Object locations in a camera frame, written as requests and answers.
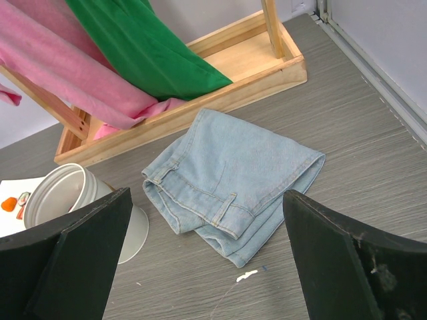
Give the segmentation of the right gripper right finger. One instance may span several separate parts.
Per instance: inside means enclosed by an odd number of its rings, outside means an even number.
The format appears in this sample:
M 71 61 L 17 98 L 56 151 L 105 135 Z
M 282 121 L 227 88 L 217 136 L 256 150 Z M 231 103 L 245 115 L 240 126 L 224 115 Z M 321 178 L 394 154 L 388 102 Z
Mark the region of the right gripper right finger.
M 426 244 L 289 190 L 284 221 L 310 319 L 425 319 Z

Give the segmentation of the blue denim shorts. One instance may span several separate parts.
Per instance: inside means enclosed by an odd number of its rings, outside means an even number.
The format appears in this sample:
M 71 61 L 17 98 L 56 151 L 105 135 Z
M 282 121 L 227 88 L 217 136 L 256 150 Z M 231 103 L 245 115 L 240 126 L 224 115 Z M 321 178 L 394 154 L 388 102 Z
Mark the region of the blue denim shorts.
M 143 170 L 143 190 L 174 233 L 197 233 L 240 268 L 283 223 L 284 193 L 305 193 L 325 160 L 292 139 L 202 109 Z

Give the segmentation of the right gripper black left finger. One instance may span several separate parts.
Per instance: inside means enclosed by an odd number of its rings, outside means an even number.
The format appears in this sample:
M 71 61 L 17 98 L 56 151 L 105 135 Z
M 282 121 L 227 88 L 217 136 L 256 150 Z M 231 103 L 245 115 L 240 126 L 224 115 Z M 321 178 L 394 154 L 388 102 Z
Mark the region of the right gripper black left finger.
M 133 203 L 128 187 L 1 238 L 2 319 L 102 319 Z

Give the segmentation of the tall white cylinder container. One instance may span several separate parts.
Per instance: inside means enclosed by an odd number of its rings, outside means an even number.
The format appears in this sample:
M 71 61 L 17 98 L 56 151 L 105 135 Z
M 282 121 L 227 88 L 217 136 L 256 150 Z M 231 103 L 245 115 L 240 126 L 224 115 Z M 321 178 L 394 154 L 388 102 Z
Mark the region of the tall white cylinder container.
M 23 221 L 26 229 L 80 209 L 115 189 L 92 172 L 68 163 L 48 173 L 26 203 Z M 141 250 L 149 233 L 149 219 L 144 210 L 133 206 L 119 263 L 125 263 Z

